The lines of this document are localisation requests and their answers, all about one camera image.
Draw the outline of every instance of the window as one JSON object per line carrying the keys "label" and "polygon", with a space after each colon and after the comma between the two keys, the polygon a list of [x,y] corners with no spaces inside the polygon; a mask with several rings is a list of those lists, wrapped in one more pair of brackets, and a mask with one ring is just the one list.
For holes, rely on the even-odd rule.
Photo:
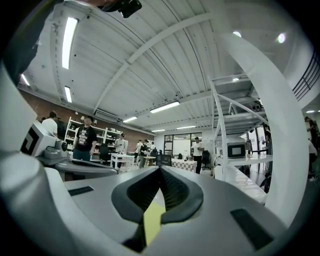
{"label": "window", "polygon": [[178,158],[178,155],[182,154],[185,159],[192,154],[191,147],[195,143],[196,137],[202,141],[202,132],[165,135],[164,154],[174,158]]}

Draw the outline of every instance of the white wall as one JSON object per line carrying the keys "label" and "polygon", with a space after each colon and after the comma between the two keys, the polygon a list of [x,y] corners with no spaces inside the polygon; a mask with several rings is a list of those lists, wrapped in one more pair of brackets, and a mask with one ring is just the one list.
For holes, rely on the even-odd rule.
{"label": "white wall", "polygon": [[[300,28],[297,29],[294,40],[295,42],[289,62],[283,72],[284,78],[292,89],[305,73],[314,52],[313,45]],[[300,108],[303,109],[318,94],[320,94],[320,79],[318,79],[311,90],[299,100]]]}

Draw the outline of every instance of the office chair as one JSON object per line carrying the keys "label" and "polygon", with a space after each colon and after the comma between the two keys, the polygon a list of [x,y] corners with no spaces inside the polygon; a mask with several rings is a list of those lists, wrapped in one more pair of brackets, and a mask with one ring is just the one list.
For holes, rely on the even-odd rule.
{"label": "office chair", "polygon": [[156,156],[157,166],[172,166],[171,155],[169,154],[158,154]]}
{"label": "office chair", "polygon": [[211,170],[211,168],[209,166],[207,166],[211,163],[210,153],[208,150],[204,150],[202,152],[202,163],[204,164],[204,166],[202,167],[202,171],[204,171],[206,167]]}

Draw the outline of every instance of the black camera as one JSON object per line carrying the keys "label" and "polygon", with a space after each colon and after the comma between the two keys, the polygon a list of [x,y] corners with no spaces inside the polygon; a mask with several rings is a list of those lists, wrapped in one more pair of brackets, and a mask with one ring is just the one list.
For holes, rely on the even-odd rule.
{"label": "black camera", "polygon": [[132,14],[142,8],[139,0],[118,0],[114,4],[107,4],[100,9],[106,13],[118,11],[124,18],[130,17]]}

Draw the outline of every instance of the railing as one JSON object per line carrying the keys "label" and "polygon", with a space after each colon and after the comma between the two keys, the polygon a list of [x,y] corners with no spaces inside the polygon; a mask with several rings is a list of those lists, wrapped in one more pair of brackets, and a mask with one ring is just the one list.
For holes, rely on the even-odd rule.
{"label": "railing", "polygon": [[308,91],[314,86],[320,77],[320,59],[316,51],[313,51],[310,63],[306,68],[299,82],[293,88],[293,93],[299,101],[306,95]]}

